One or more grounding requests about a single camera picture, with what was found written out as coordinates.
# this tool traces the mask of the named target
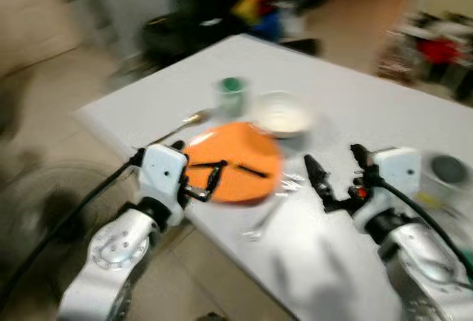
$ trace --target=yellow object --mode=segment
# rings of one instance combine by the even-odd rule
[[[428,195],[425,192],[417,193],[417,199],[423,201],[430,209],[441,209],[445,206],[444,203],[435,199],[435,197]]]
[[[259,0],[239,0],[231,12],[253,26],[259,23],[258,7]]]

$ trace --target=gray lid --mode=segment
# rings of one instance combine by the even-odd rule
[[[433,157],[430,162],[432,171],[443,182],[461,184],[469,179],[468,168],[457,158],[448,155]]]

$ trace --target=blue object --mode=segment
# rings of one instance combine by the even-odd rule
[[[261,22],[251,29],[267,40],[279,41],[282,37],[282,27],[277,12],[264,15]]]

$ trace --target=white bowl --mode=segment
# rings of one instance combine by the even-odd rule
[[[277,138],[293,138],[309,130],[311,116],[304,103],[287,92],[269,92],[256,100],[253,123]]]

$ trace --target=orange plate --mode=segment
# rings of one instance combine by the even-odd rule
[[[197,163],[228,162],[212,197],[215,203],[254,205],[268,196],[282,173],[282,156],[274,138],[249,123],[231,123],[210,129],[191,140],[184,152],[189,156],[186,174],[192,186],[205,187],[212,168]],[[261,178],[238,165],[265,173]]]

